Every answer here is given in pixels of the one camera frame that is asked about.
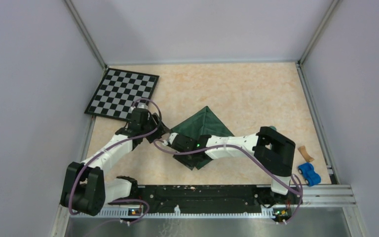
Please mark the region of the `dark green cloth napkin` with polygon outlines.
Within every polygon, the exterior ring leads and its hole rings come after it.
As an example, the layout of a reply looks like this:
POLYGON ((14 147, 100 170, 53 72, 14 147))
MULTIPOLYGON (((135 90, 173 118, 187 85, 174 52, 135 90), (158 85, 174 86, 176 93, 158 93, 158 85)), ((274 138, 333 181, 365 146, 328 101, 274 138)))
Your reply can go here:
MULTIPOLYGON (((171 133, 178 133, 193 139, 198 139, 201 135, 214 135, 220 137, 233 136, 233 133, 224 123, 205 106, 200 111, 187 118, 185 121, 173 127, 171 133)), ((201 169, 205 165, 185 165, 190 170, 201 169)))

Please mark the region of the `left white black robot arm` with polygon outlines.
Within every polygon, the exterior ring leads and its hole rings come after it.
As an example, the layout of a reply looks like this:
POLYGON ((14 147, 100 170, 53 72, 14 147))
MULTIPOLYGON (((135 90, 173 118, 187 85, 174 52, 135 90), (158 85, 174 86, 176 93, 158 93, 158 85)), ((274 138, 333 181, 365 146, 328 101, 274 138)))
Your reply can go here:
POLYGON ((95 216, 104 205, 117 199, 135 203, 139 194, 134 179, 120 176, 107 182, 105 175, 144 139, 152 143, 167 131, 161 111, 153 114, 146 105, 133 106, 130 120, 104 147, 84 161, 68 165, 60 204, 72 215, 95 216))

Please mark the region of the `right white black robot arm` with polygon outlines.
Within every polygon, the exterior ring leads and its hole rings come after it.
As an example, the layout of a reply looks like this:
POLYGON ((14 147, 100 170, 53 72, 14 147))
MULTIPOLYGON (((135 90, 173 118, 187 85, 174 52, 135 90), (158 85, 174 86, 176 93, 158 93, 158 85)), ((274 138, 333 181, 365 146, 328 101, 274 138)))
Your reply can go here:
POLYGON ((283 203, 290 196, 290 185, 296 143, 269 126, 246 136, 220 137, 201 135, 192 139, 173 132, 166 142, 173 150, 184 153, 184 158, 199 162, 211 162, 220 158, 253 157, 255 164, 271 177, 269 196, 275 203, 283 203))

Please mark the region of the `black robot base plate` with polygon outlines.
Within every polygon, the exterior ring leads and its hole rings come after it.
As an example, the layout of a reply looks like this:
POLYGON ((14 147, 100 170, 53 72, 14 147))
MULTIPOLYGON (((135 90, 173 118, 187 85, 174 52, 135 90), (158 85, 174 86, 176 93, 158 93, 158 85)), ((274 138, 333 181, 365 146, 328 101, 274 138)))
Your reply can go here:
POLYGON ((267 185, 145 185, 132 188, 130 196, 146 201, 150 214, 260 213, 300 203, 297 195, 273 193, 267 185))

